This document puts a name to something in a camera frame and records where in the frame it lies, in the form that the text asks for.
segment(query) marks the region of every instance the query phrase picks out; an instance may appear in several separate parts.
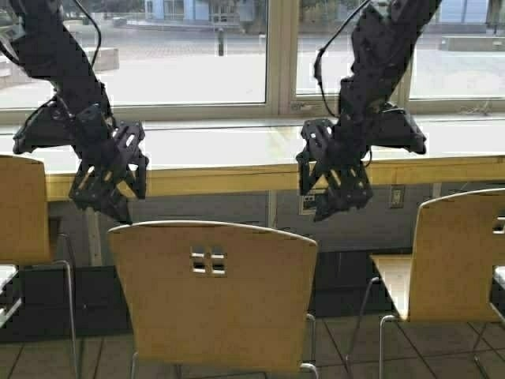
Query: wall outlet plate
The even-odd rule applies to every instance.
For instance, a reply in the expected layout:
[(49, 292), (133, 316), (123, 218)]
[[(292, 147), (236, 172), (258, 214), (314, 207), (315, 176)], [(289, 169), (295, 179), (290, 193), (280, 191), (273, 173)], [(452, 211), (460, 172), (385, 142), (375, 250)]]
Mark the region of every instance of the wall outlet plate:
[(405, 203), (405, 186), (391, 186), (389, 208), (403, 208)]
[(299, 196), (298, 214), (315, 215), (316, 214), (316, 198), (324, 193), (324, 189), (313, 189), (305, 196)]

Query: robotic arm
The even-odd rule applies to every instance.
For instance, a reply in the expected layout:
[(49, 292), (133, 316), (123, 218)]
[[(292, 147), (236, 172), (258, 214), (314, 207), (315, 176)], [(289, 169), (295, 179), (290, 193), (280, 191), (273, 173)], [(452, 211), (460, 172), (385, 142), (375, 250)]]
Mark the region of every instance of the robotic arm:
[(72, 145), (81, 162), (69, 197), (80, 209), (91, 207), (120, 223), (132, 223), (127, 199), (117, 186), (125, 182), (138, 198), (145, 198), (148, 158), (138, 146), (144, 139), (141, 123), (118, 122), (112, 115), (105, 86), (62, 23), (61, 0), (9, 2), (17, 23), (2, 33), (2, 52), (55, 90), (16, 133), (13, 152)]
[[(315, 221), (336, 212), (363, 208), (372, 197), (362, 159), (373, 145), (425, 154), (426, 137), (413, 118), (388, 102), (402, 79), (417, 39), (442, 0), (367, 0), (352, 33), (353, 75), (341, 81), (339, 120), (307, 121), (298, 154), (300, 193), (306, 195), (324, 176), (328, 187), (318, 197)], [(318, 55), (314, 77), (322, 88)], [(312, 171), (310, 162), (316, 161)]]

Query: chair backrest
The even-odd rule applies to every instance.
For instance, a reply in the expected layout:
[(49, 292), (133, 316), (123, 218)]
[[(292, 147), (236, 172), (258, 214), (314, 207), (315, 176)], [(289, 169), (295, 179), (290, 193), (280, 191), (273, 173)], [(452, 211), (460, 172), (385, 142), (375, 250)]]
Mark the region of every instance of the chair backrest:
[(505, 189), (425, 202), (417, 215), (411, 321), (497, 321), (489, 305), (494, 267), (505, 265)]
[(295, 372), (317, 244), (262, 227), (139, 223), (108, 233), (140, 358)]
[(0, 156), (0, 264), (51, 262), (44, 165)]

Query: window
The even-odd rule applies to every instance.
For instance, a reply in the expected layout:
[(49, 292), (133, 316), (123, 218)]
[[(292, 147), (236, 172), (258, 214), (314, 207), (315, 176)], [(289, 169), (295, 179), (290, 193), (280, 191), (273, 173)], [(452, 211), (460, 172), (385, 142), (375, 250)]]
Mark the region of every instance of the window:
[[(364, 0), (88, 0), (103, 32), (95, 66), (118, 117), (143, 120), (326, 117), (317, 51)], [(91, 57), (92, 25), (62, 0)], [(505, 108), (505, 2), (443, 0), (392, 101), (413, 113)], [(333, 110), (351, 74), (357, 17), (323, 59)], [(53, 95), (0, 57), (0, 123), (23, 122)]]
[(165, 0), (163, 11), (165, 20), (184, 20), (184, 0)]
[(442, 1), (416, 45), (411, 99), (505, 96), (505, 38), (491, 4)]
[[(297, 94), (320, 94), (313, 78), (317, 51), (335, 34), (343, 21), (359, 6), (359, 0), (301, 0), (298, 26)], [(338, 93), (340, 81), (351, 74), (354, 53), (350, 42), (350, 24), (337, 37), (323, 58), (324, 90)]]
[[(267, 1), (240, 2), (123, 0), (93, 13), (103, 34), (95, 72), (113, 107), (265, 104)], [(211, 6), (221, 15), (219, 28)], [(93, 26), (79, 16), (66, 17), (65, 26), (91, 57)], [(50, 83), (6, 64), (13, 74), (0, 82), (1, 108), (35, 108), (52, 96)]]

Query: tiled floor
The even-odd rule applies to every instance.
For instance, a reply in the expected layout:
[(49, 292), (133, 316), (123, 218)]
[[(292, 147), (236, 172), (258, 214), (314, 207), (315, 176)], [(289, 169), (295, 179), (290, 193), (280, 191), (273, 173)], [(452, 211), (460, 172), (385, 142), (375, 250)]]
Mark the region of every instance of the tiled floor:
[[(353, 354), (355, 379), (378, 374), (379, 321), (381, 315), (366, 316)], [(347, 351), (355, 317), (317, 321), (316, 364), (321, 379), (347, 378), (342, 357)], [(387, 324), (386, 378), (481, 378), (469, 353), (478, 324), (408, 325)], [(479, 345), (479, 357), (491, 379), (505, 377), (505, 329), (491, 325)], [(132, 336), (108, 336), (80, 341), (82, 379), (127, 379), (133, 353)], [(307, 338), (304, 358), (311, 356)], [(265, 379), (262, 373), (184, 366), (183, 379)], [(0, 379), (72, 378), (69, 341), (0, 345)], [(139, 379), (175, 379), (171, 365), (141, 363)], [(293, 379), (268, 374), (268, 379)], [(296, 379), (310, 379), (302, 373)]]

